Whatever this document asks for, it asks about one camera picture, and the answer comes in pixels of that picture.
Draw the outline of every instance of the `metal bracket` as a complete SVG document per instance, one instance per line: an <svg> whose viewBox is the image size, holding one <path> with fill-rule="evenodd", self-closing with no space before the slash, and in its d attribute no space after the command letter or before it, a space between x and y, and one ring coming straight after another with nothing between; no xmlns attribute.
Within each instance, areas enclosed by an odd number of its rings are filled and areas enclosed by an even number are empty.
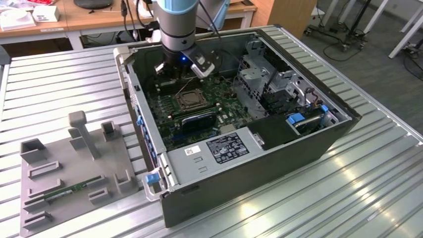
<svg viewBox="0 0 423 238"><path fill-rule="evenodd" d="M123 66L125 59L129 56L131 56L131 51L129 51L128 46L116 47L113 49L113 59L115 59L116 67L117 67L120 86L123 89L127 88L127 85L125 85L124 75L121 72L121 66Z"/></svg>

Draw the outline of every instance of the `white box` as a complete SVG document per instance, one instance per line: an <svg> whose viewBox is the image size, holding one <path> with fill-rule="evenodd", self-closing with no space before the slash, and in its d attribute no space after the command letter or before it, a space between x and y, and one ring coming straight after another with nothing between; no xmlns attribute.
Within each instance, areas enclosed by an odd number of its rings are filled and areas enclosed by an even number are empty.
<svg viewBox="0 0 423 238"><path fill-rule="evenodd" d="M36 6L32 17L36 22L57 22L60 17L59 9L56 6Z"/></svg>
<svg viewBox="0 0 423 238"><path fill-rule="evenodd" d="M24 10L8 10L0 14L1 31L16 30L33 26L36 25L31 13Z"/></svg>
<svg viewBox="0 0 423 238"><path fill-rule="evenodd" d="M323 16L326 12L322 11L320 9L315 8L311 12L311 19L308 22L308 25L319 27L320 21L323 21Z"/></svg>

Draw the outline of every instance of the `circuit board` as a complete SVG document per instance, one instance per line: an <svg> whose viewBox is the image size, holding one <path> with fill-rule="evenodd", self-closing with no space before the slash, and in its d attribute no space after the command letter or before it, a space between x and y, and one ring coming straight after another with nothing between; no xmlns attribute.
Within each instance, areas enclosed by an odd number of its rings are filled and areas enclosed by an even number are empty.
<svg viewBox="0 0 423 238"><path fill-rule="evenodd" d="M163 88L147 94L148 105L168 151L229 132L231 129L239 129L252 121L236 98L231 80L215 76L173 85L172 89L172 94L160 95L157 92L163 92ZM207 113L215 113L215 124L192 133L181 133L183 120Z"/></svg>

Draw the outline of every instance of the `metal extrusion rail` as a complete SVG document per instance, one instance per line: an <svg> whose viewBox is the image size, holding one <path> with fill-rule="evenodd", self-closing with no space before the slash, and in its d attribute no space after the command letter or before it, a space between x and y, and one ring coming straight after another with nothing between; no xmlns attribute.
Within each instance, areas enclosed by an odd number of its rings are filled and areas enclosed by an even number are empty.
<svg viewBox="0 0 423 238"><path fill-rule="evenodd" d="M422 136L283 29L263 30L363 115L350 134L319 161L171 229L140 191L35 237L423 236ZM112 48L20 57L4 68L0 237L19 236L19 142L65 138L68 112L85 111L89 130L109 119L121 126L145 172Z"/></svg>

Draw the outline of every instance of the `white label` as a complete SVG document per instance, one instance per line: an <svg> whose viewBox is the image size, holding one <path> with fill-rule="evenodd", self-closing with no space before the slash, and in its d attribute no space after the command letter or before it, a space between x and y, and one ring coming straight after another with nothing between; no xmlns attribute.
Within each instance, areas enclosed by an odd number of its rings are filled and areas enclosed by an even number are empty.
<svg viewBox="0 0 423 238"><path fill-rule="evenodd" d="M187 155L193 155L195 153L199 153L201 150L200 150L200 147L196 145L195 147L191 147L188 149L185 149L185 154Z"/></svg>
<svg viewBox="0 0 423 238"><path fill-rule="evenodd" d="M49 28L49 29L41 29L41 32L48 32L48 31L63 31L64 28Z"/></svg>

